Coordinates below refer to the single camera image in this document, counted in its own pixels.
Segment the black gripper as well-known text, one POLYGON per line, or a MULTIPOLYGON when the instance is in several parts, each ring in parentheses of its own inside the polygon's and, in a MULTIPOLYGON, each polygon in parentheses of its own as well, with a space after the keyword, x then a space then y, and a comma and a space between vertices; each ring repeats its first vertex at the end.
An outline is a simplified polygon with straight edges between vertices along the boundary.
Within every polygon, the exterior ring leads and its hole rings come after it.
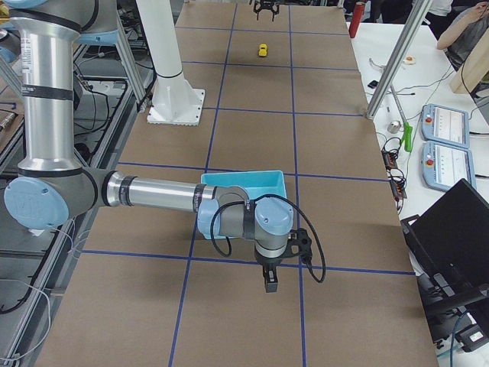
POLYGON ((313 252, 312 239, 303 228, 293 229, 284 247, 278 256, 267 257, 259 254, 259 264, 262 266, 264 289, 266 293, 274 293, 278 288, 277 267, 284 259, 299 258, 309 269, 312 269, 313 252))
POLYGON ((275 16, 280 12, 280 4, 275 0, 252 0, 253 11, 259 20, 261 11, 271 11, 271 20, 274 21, 275 16))

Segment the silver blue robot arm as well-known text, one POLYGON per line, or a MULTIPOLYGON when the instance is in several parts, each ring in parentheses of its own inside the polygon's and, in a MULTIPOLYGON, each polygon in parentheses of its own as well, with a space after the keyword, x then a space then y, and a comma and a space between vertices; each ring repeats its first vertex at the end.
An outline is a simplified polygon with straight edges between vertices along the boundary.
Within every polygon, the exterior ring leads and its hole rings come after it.
POLYGON ((277 266, 297 257, 312 267, 321 249, 312 225, 294 228, 297 205, 259 186, 212 186, 127 176, 84 167, 73 132, 73 45, 116 44, 114 1, 10 1, 20 34, 26 155, 5 190, 5 206, 30 229, 49 229, 100 206, 149 206, 196 214, 210 240, 254 243, 266 292, 278 287, 277 266))

